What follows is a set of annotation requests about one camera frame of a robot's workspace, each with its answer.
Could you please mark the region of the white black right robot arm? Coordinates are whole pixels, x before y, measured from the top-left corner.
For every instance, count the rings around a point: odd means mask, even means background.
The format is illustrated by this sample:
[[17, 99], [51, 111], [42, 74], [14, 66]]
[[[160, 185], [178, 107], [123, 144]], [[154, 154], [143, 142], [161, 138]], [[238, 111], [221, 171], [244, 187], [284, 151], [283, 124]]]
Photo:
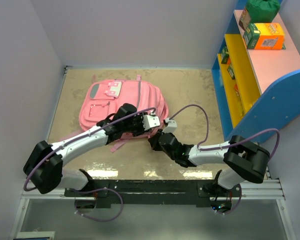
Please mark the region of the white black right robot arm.
[[225, 163], [228, 168], [217, 174], [212, 185], [213, 192], [220, 197], [244, 181], [263, 183], [270, 160], [268, 150], [239, 135], [232, 136], [230, 141], [201, 149], [193, 144], [182, 144], [173, 133], [162, 131], [150, 137], [148, 142], [152, 150], [164, 152], [184, 168]]

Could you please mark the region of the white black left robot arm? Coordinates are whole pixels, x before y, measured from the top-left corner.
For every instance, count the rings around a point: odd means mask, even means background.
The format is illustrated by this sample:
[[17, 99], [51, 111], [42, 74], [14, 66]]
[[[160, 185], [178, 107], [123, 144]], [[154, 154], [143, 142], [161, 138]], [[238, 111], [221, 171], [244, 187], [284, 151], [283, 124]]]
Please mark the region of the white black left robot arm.
[[109, 114], [86, 131], [59, 142], [38, 142], [23, 167], [25, 192], [38, 190], [47, 194], [56, 188], [71, 189], [89, 196], [95, 189], [94, 179], [84, 169], [65, 170], [64, 166], [90, 150], [109, 145], [124, 134], [134, 137], [150, 131], [145, 116], [150, 109], [137, 110], [129, 103]]

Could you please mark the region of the pink student backpack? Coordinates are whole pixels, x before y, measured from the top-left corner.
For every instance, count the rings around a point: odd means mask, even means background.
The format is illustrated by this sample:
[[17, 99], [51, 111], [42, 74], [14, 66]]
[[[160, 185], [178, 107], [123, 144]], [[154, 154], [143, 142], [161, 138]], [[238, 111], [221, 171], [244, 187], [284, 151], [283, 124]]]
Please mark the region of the pink student backpack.
[[139, 111], [150, 109], [148, 115], [158, 116], [160, 126], [136, 137], [125, 133], [119, 140], [113, 142], [115, 144], [111, 149], [112, 152], [131, 139], [149, 139], [157, 132], [163, 131], [164, 120], [169, 114], [168, 105], [161, 90], [157, 86], [143, 81], [138, 75], [135, 80], [106, 79], [90, 86], [78, 117], [82, 132], [105, 119], [109, 114], [117, 112], [123, 104], [134, 105]]

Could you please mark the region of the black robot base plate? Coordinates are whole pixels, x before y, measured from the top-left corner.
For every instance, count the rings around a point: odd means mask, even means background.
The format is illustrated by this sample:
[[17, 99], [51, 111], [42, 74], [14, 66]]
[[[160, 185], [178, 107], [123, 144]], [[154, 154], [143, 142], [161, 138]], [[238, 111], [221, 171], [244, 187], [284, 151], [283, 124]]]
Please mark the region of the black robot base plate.
[[242, 196], [240, 185], [223, 189], [214, 180], [92, 180], [83, 190], [66, 189], [68, 198], [93, 198], [96, 208], [112, 204], [193, 205], [198, 208], [230, 210], [233, 200]]

